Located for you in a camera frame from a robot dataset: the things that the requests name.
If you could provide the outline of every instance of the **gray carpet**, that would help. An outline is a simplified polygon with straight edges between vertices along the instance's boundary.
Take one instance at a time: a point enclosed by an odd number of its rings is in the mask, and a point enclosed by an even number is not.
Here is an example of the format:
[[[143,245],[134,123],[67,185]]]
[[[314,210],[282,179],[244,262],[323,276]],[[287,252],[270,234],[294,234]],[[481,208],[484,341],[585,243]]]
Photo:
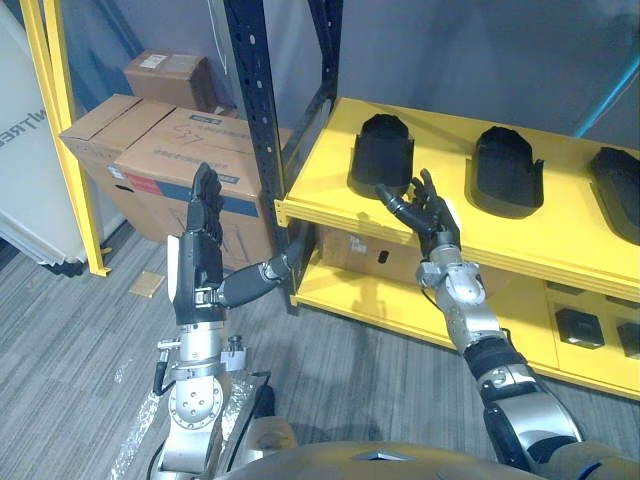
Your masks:
[[[56,276],[22,254],[0,262],[1,479],[141,479],[166,435],[164,400],[126,474],[112,476],[174,318],[166,283],[152,299],[128,293],[143,269],[164,273],[165,249],[128,226],[108,244],[106,279]],[[307,308],[287,315],[280,292],[229,312],[226,329],[251,347],[251,367],[272,370],[277,413],[300,443],[393,440],[494,458],[453,352]],[[591,439],[638,459],[638,403],[549,383]]]

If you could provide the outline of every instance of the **yellow frame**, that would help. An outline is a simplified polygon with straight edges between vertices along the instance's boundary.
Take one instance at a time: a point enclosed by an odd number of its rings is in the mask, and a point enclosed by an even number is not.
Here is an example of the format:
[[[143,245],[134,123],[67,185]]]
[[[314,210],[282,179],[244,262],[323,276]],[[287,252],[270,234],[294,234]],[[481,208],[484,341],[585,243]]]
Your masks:
[[[73,121],[73,95],[69,78],[69,63],[64,40],[62,11],[59,0],[45,0],[47,36],[45,36],[38,0],[20,0],[27,38],[36,70],[53,143],[67,186],[73,213],[87,252],[89,271],[105,277],[111,270],[105,267],[96,233],[89,188],[78,160],[58,135]]]

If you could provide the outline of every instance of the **yellow shelving unit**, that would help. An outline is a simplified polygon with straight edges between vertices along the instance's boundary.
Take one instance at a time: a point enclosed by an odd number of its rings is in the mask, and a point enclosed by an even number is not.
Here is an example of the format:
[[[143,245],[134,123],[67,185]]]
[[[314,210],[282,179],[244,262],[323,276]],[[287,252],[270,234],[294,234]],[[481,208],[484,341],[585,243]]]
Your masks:
[[[376,113],[397,115],[415,138],[414,173],[427,168],[461,223],[469,260],[535,278],[640,301],[640,249],[615,235],[595,196],[587,164],[603,146],[516,128],[545,160],[542,208],[519,220],[474,207],[465,196],[467,162],[491,122],[340,98],[295,185],[277,205],[288,217],[401,244],[415,244],[408,227],[384,206],[347,186],[355,135]],[[638,157],[638,151],[629,150]]]
[[[328,266],[317,250],[292,300],[454,348],[442,313],[417,288]],[[612,306],[603,295],[590,292],[577,296],[554,292],[542,280],[524,275],[516,275],[489,304],[537,372],[640,399],[640,362],[624,356],[616,332],[625,319],[640,320],[633,309]],[[597,312],[607,344],[588,350],[561,342],[552,315],[563,307]]]
[[[611,231],[591,190],[587,165],[602,144],[510,127],[545,160],[545,202],[527,218],[505,219],[482,212],[465,195],[475,141],[496,124],[340,98],[295,185],[276,202],[279,224],[300,218],[418,248],[415,235],[379,201],[347,186],[355,135],[376,113],[397,115],[409,127],[414,174],[427,168],[454,210],[464,256],[519,274],[490,304],[531,365],[555,378],[640,399],[640,360],[624,356],[616,331],[624,321],[639,322],[640,311],[605,298],[640,301],[640,249]],[[574,296],[549,290],[544,280],[587,291]],[[318,252],[292,300],[452,348],[442,314],[417,288],[325,265]],[[606,345],[588,350],[561,342],[554,313],[562,306],[598,315]]]

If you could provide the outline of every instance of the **black metal post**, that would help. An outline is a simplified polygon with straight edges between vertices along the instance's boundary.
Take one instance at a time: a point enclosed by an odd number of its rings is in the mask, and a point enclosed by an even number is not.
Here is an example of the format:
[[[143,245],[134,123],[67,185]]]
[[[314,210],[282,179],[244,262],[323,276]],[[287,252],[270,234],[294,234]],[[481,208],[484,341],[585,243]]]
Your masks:
[[[278,226],[273,203],[275,199],[284,198],[285,189],[264,8],[262,0],[225,0],[224,6],[262,182],[262,195],[275,247],[282,252],[289,245],[289,234]],[[292,278],[289,285],[285,285],[287,299],[293,291]]]
[[[242,97],[256,155],[262,194],[278,251],[290,241],[287,229],[279,227],[274,200],[282,200],[293,185],[299,168],[293,165],[300,142],[328,98],[335,102],[338,86],[338,60],[342,28],[342,0],[309,0],[309,8],[322,52],[322,85],[305,110],[300,125],[289,142],[280,149],[267,31],[262,0],[224,0],[231,45],[238,68]],[[309,244],[313,240],[310,230]],[[306,261],[296,270],[284,291],[295,293]]]

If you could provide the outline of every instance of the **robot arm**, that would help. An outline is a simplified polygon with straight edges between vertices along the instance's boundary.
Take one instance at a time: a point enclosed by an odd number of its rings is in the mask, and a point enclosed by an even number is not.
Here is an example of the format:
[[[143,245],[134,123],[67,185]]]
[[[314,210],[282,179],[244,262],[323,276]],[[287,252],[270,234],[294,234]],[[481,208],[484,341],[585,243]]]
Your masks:
[[[281,255],[252,265],[223,279],[222,228],[219,215],[223,199],[216,172],[200,165],[191,190],[187,226],[180,238],[169,237],[167,283],[178,326],[178,338],[158,343],[153,391],[169,392],[169,435],[157,465],[156,480],[209,478],[221,447],[220,413],[229,395],[226,372],[244,368],[244,349],[230,345],[223,351],[225,310],[248,303],[275,288],[289,274],[302,253],[304,230]],[[163,387],[169,352],[175,379]]]
[[[424,260],[418,284],[435,292],[449,336],[467,361],[485,405],[484,421],[501,463],[538,472],[560,447],[581,442],[568,410],[500,329],[486,302],[478,265],[462,260],[460,233],[426,170],[407,203],[384,186],[385,206],[418,234]]]

